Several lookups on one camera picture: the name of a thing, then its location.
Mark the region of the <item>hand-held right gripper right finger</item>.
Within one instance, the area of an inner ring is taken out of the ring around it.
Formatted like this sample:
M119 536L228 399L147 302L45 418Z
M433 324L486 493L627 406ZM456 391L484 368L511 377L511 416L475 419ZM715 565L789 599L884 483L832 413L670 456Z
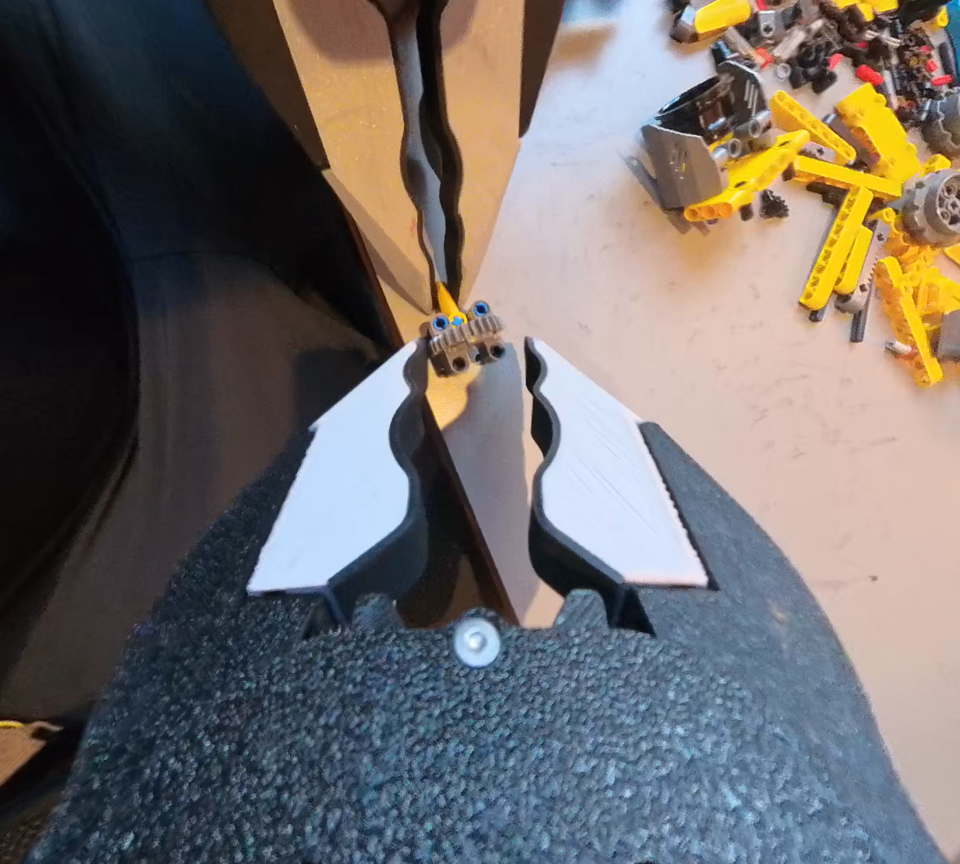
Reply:
M524 342L534 474L531 562L553 589L706 588L709 573L643 420L544 341Z

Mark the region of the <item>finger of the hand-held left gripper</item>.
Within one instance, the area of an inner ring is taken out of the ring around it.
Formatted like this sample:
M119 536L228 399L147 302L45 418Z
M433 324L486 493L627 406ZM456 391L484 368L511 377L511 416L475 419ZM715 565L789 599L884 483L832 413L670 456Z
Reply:
M460 304L478 277L520 150L525 0L426 0L427 154L438 180L437 276Z
M436 306L439 203L419 106L417 0L271 0L325 152L323 176L378 279Z

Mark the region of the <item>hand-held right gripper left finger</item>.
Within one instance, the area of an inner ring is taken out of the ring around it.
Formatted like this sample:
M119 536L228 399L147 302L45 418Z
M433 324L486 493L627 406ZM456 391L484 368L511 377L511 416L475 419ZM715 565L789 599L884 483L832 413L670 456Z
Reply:
M417 456L426 347L409 342L321 415L248 594L406 594L426 569Z

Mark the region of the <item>grey toy gear assembly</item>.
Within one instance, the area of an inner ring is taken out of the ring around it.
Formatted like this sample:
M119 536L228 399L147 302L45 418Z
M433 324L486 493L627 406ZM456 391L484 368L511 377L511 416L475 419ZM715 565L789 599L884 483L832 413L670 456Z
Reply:
M492 364L506 353L503 331L502 320L484 300L475 301L466 312L438 312L427 326L428 358L442 377Z

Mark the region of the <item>yellow and blue pin connector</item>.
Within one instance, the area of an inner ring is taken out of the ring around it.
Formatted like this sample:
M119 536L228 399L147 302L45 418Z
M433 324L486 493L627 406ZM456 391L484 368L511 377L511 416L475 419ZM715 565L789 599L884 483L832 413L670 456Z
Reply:
M463 309L440 281L435 282L435 297L437 308L427 325L427 333L432 337L448 330L466 330L471 322L494 316L492 308L484 301Z

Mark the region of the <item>grey desk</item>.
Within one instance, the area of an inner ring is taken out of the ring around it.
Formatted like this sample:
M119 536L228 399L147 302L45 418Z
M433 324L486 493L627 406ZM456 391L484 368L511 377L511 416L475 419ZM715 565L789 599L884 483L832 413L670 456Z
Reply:
M831 311L796 304L828 206L705 232L640 183L642 120L711 68L666 34L666 0L568 0L475 290L517 355L431 384L483 537L526 623L560 598L521 555L541 453L523 337L544 339L681 455L683 506L719 590L654 588L644 665L613 702L670 741L718 807L681 860L772 862L748 829L822 830L875 861L958 858L958 385L918 388Z

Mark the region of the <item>grey yellow wheel housing assembly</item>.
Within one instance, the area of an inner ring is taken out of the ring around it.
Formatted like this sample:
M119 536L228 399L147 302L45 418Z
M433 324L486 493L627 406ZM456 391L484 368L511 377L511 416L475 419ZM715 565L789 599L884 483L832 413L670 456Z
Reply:
M812 142L807 122L775 116L754 70L727 61L642 123L630 163L676 224L704 229L761 216L762 190Z

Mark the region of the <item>yellow curved panel piece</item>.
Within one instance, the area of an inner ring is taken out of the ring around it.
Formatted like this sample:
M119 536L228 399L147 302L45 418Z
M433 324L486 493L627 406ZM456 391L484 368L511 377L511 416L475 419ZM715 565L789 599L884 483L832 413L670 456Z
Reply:
M674 18L669 36L681 44L701 42L748 21L756 10L754 0L714 0L701 7L688 4Z

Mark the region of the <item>person's dark clothed body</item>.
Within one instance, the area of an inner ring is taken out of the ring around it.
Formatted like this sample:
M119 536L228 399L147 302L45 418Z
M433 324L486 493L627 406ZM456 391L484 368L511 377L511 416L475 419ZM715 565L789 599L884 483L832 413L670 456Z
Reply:
M385 343L339 203L203 0L2 0L2 717L83 722L177 564Z

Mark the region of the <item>pile of toy building parts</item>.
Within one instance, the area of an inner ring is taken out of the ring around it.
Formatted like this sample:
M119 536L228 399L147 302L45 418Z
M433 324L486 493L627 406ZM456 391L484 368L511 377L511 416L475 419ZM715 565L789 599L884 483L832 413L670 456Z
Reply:
M673 21L688 4L712 1L670 0ZM958 365L958 278L939 264L958 265L958 244L911 243L901 207L919 178L958 171L946 6L904 26L898 0L754 2L748 21L695 43L711 41L713 74L727 61L749 66L776 117L808 123L813 142L780 179L833 212L798 307L814 321L830 306L846 313L859 343L878 303L893 336L887 352L918 385L936 385Z

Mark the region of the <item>grey toy wheel hub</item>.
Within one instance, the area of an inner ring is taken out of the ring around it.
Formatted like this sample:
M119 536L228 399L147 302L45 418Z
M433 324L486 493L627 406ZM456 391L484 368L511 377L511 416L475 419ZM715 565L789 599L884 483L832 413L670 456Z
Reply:
M901 199L901 226L916 245L936 248L959 243L959 173L931 172L909 186Z

